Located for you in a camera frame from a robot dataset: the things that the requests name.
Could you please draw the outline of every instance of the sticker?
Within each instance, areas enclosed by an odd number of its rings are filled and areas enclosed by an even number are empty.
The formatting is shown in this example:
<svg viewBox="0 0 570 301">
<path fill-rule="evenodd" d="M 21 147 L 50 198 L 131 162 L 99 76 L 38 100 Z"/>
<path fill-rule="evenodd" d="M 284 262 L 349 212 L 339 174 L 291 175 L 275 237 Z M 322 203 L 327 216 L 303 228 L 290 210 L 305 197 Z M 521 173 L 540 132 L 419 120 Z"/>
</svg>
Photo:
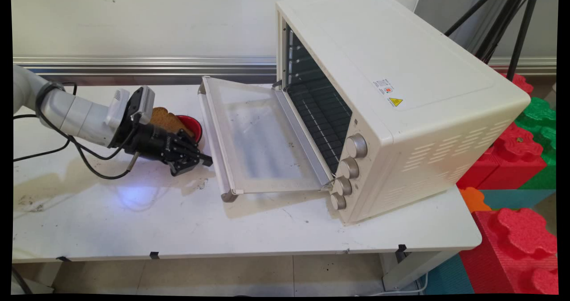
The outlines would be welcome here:
<svg viewBox="0 0 570 301">
<path fill-rule="evenodd" d="M 393 86 L 393 84 L 387 80 L 387 78 L 383 80 L 373 81 L 372 84 L 376 87 L 376 90 L 386 99 L 388 104 L 390 104 L 393 108 L 398 108 L 401 110 L 402 108 L 407 107 L 407 103 L 403 101 L 403 95 L 401 91 Z"/>
<path fill-rule="evenodd" d="M 399 98 L 390 98 L 390 100 L 392 101 L 392 103 L 394 103 L 394 106 L 399 106 L 399 104 L 403 101 Z"/>
</svg>

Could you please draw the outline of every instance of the red foam block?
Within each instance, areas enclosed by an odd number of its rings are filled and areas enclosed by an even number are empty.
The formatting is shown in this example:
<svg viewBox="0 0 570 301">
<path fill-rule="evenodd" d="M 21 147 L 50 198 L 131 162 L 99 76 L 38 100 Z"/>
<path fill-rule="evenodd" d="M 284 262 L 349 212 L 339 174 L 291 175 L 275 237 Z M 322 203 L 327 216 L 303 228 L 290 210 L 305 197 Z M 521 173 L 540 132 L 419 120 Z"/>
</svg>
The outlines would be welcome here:
<svg viewBox="0 0 570 301">
<path fill-rule="evenodd" d="M 478 189 L 479 184 L 491 175 L 497 167 L 499 167 L 499 162 L 493 157 L 493 148 L 489 147 L 457 181 L 457 187 L 460 189 L 467 189 L 468 187 Z"/>
<path fill-rule="evenodd" d="M 529 208 L 472 213 L 482 243 L 460 252 L 475 293 L 558 294 L 556 237 Z"/>
<path fill-rule="evenodd" d="M 512 123 L 497 138 L 491 155 L 499 163 L 478 186 L 479 190 L 518 189 L 546 167 L 540 157 L 542 146 L 533 140 L 533 133 Z"/>
<path fill-rule="evenodd" d="M 513 77 L 513 84 L 518 86 L 521 90 L 527 92 L 527 94 L 529 95 L 534 90 L 534 87 L 531 84 L 527 83 L 527 79 L 519 74 L 515 74 L 515 76 Z"/>
</svg>

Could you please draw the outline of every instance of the power cord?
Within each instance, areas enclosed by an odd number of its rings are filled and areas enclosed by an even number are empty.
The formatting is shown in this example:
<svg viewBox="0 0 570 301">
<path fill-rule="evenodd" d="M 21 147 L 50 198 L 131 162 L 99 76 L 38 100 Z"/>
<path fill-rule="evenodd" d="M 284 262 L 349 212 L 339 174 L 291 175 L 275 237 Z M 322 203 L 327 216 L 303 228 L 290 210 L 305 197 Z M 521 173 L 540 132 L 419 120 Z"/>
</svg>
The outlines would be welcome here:
<svg viewBox="0 0 570 301">
<path fill-rule="evenodd" d="M 16 271 L 16 268 L 13 265 L 12 265 L 12 275 L 14 275 L 14 279 L 16 279 L 16 282 L 18 282 L 20 288 L 24 290 L 25 294 L 33 294 L 30 287 L 28 287 L 26 281 L 24 281 L 24 278 L 20 275 L 20 273 L 18 273 L 18 271 Z"/>
<path fill-rule="evenodd" d="M 75 82 L 62 82 L 61 84 L 62 85 L 73 84 L 73 95 L 77 94 L 77 84 Z M 26 117 L 37 117 L 37 116 L 35 114 L 16 115 L 16 116 L 14 116 L 14 120 L 16 120 L 18 118 L 26 118 Z M 51 150 L 51 151 L 45 151 L 45 152 L 37 153 L 34 155 L 27 155 L 27 156 L 23 156 L 23 157 L 18 157 L 17 159 L 14 159 L 14 162 L 22 161 L 24 159 L 32 159 L 34 157 L 55 153 L 55 152 L 58 152 L 58 151 L 65 149 L 67 147 L 67 145 L 69 145 L 69 139 L 67 140 L 67 142 L 65 142 L 65 145 L 63 145 L 60 148 L 57 148 L 57 149 Z"/>
<path fill-rule="evenodd" d="M 420 293 L 421 291 L 424 291 L 427 287 L 428 287 L 428 274 L 426 273 L 426 283 L 423 285 L 423 287 L 421 289 L 415 289 L 412 291 L 386 291 L 386 292 L 380 292 L 380 293 L 375 293 L 375 294 L 371 294 L 371 295 L 366 295 L 365 297 L 377 297 L 378 295 L 385 295 L 385 294 L 397 294 L 397 293 Z"/>
<path fill-rule="evenodd" d="M 74 85 L 73 86 L 73 95 L 75 95 L 77 92 L 77 84 L 73 83 L 73 85 Z M 67 142 L 65 143 L 65 145 L 63 147 L 60 147 L 59 149 L 55 149 L 55 150 L 47 151 L 47 152 L 43 152 L 43 153 L 38 153 L 36 155 L 28 155 L 26 157 L 20 157 L 18 159 L 14 159 L 14 162 L 22 161 L 23 159 L 31 159 L 32 157 L 37 157 L 37 156 L 41 156 L 41 155 L 48 155 L 51 153 L 55 153 L 57 151 L 61 151 L 61 150 L 65 149 L 67 147 L 67 145 L 69 145 L 69 143 L 71 142 L 77 148 L 77 151 L 79 152 L 79 155 L 81 156 L 81 159 L 83 160 L 83 163 L 85 163 L 87 168 L 90 171 L 92 171 L 92 173 L 97 175 L 98 177 L 100 177 L 102 179 L 120 179 L 121 177 L 124 177 L 125 175 L 127 175 L 130 172 L 130 169 L 132 168 L 132 164 L 130 164 L 129 167 L 127 167 L 126 170 L 123 173 L 121 173 L 120 175 L 114 175 L 114 176 L 102 175 L 101 173 L 97 172 L 91 166 L 91 164 L 87 161 L 87 158 L 85 157 L 85 154 L 83 153 L 83 150 L 87 151 L 88 153 L 92 154 L 93 156 L 97 157 L 98 159 L 103 159 L 103 160 L 112 159 L 114 156 L 116 156 L 123 149 L 123 147 L 126 145 L 126 143 L 128 141 L 130 141 L 130 139 L 134 136 L 134 133 L 136 132 L 136 129 L 138 127 L 138 121 L 140 120 L 140 115 L 134 117 L 133 129 L 130 131 L 130 133 L 124 139 L 124 141 L 121 143 L 121 145 L 118 147 L 118 149 L 116 151 L 114 151 L 114 153 L 112 153 L 111 155 L 104 157 L 102 155 L 98 155 L 94 151 L 88 149 L 84 145 L 77 142 L 77 140 L 73 136 L 67 135 L 64 132 L 62 132 L 59 128 L 55 127 L 55 125 L 53 123 L 51 123 L 51 121 L 48 120 L 47 117 L 45 117 L 45 115 L 41 111 L 41 105 L 43 104 L 43 100 L 47 96 L 47 94 L 55 88 L 58 88 L 57 83 L 55 83 L 55 82 L 47 83 L 46 86 L 44 86 L 41 89 L 40 93 L 37 95 L 35 107 L 36 107 L 37 115 L 39 116 L 39 118 L 41 118 L 47 125 L 49 125 L 50 128 L 52 128 L 54 131 L 58 132 L 61 136 L 63 136 L 65 139 L 67 139 Z M 32 114 L 18 115 L 18 116 L 14 117 L 14 120 L 16 118 L 23 118 L 23 117 L 36 117 L 36 116 L 32 115 Z"/>
</svg>

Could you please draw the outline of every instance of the robotic arm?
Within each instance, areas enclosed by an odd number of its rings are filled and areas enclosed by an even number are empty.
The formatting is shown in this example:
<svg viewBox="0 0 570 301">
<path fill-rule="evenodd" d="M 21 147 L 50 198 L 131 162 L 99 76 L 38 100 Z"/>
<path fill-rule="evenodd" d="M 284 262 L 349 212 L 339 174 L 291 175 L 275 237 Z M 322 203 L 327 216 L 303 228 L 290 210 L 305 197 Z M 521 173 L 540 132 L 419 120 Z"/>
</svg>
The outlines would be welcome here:
<svg viewBox="0 0 570 301">
<path fill-rule="evenodd" d="M 40 122 L 73 142 L 82 157 L 80 147 L 85 147 L 74 136 L 109 148 L 124 148 L 134 155 L 130 167 L 139 155 L 169 165 L 173 176 L 191 171 L 199 163 L 212 165 L 212 158 L 202 154 L 198 143 L 184 130 L 168 133 L 148 124 L 155 100 L 155 93 L 148 86 L 141 86 L 131 98 L 128 91 L 118 89 L 110 106 L 102 106 L 69 94 L 61 84 L 17 65 L 13 80 L 14 113 L 21 106 L 35 110 Z"/>
</svg>

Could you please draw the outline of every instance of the bread slice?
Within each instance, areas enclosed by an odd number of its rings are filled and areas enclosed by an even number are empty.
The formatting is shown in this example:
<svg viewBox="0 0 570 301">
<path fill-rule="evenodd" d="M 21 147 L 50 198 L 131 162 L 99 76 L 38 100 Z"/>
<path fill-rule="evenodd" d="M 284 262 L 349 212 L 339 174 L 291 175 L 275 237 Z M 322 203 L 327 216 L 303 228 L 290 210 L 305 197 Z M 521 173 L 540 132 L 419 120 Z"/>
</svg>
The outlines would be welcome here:
<svg viewBox="0 0 570 301">
<path fill-rule="evenodd" d="M 160 126 L 167 132 L 177 133 L 180 129 L 183 129 L 190 135 L 194 137 L 194 133 L 189 130 L 176 115 L 169 113 L 164 107 L 155 107 L 152 109 L 151 124 Z"/>
</svg>

